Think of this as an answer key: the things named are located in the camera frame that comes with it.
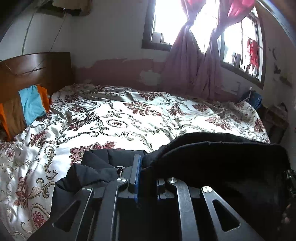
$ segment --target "blue object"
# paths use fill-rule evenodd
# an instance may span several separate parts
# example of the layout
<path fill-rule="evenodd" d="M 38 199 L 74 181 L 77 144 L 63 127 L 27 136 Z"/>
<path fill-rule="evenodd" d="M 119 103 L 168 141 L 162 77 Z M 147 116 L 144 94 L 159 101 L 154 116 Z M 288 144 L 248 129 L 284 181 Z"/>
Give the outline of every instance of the blue object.
<path fill-rule="evenodd" d="M 35 85 L 20 90 L 19 94 L 27 126 L 32 124 L 37 117 L 46 114 L 38 88 Z"/>
<path fill-rule="evenodd" d="M 250 91 L 244 93 L 240 101 L 243 101 L 249 97 Z M 249 101 L 247 101 L 255 110 L 258 110 L 261 106 L 262 96 L 256 93 L 256 91 L 251 92 Z"/>

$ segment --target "bed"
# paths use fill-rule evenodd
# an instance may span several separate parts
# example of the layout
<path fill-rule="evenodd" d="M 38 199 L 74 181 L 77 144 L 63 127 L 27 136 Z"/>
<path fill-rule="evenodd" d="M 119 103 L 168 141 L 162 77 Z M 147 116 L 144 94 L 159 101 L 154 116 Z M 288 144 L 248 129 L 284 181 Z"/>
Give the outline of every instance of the bed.
<path fill-rule="evenodd" d="M 269 143 L 252 106 L 209 103 L 164 92 L 73 84 L 52 94 L 51 110 L 15 141 L 0 141 L 0 218 L 26 240 L 49 218 L 54 184 L 84 151 L 152 152 L 179 135 L 223 132 Z"/>

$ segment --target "window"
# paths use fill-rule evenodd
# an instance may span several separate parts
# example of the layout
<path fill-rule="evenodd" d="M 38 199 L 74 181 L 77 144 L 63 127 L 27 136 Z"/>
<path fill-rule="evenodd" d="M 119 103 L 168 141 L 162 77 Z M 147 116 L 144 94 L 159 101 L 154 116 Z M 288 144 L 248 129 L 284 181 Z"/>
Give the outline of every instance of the window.
<path fill-rule="evenodd" d="M 217 25 L 219 0 L 207 0 L 190 28 L 198 46 L 205 52 L 212 30 Z M 169 51 L 187 18 L 180 0 L 150 0 L 142 48 Z M 258 66 L 253 66 L 248 51 L 249 39 L 258 44 Z M 263 88 L 265 78 L 265 40 L 256 8 L 240 23 L 228 27 L 218 39 L 221 66 Z"/>

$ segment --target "wooden furniture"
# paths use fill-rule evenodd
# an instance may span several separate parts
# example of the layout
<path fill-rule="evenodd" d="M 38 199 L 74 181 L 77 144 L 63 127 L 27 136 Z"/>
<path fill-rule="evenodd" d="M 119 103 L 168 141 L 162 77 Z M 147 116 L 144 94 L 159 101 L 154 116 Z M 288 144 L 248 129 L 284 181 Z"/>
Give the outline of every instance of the wooden furniture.
<path fill-rule="evenodd" d="M 266 128 L 271 143 L 280 144 L 289 127 L 288 121 L 263 105 L 257 110 L 257 112 Z"/>
<path fill-rule="evenodd" d="M 0 103 L 31 85 L 40 84 L 51 95 L 73 83 L 69 52 L 27 54 L 0 62 Z"/>

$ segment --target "pink curtain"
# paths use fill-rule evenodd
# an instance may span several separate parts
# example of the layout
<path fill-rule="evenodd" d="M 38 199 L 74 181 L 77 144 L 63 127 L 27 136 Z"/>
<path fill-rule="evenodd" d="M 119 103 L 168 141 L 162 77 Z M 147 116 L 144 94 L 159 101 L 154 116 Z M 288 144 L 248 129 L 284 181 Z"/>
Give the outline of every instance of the pink curtain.
<path fill-rule="evenodd" d="M 218 24 L 213 29 L 210 45 L 202 56 L 192 94 L 214 100 L 215 93 L 220 92 L 221 66 L 217 40 L 227 27 L 242 21 L 254 6 L 255 0 L 220 0 Z"/>
<path fill-rule="evenodd" d="M 166 92 L 185 94 L 196 78 L 202 53 L 190 27 L 205 3 L 206 0 L 181 0 L 187 23 L 181 28 L 172 45 L 161 74 L 161 88 Z"/>

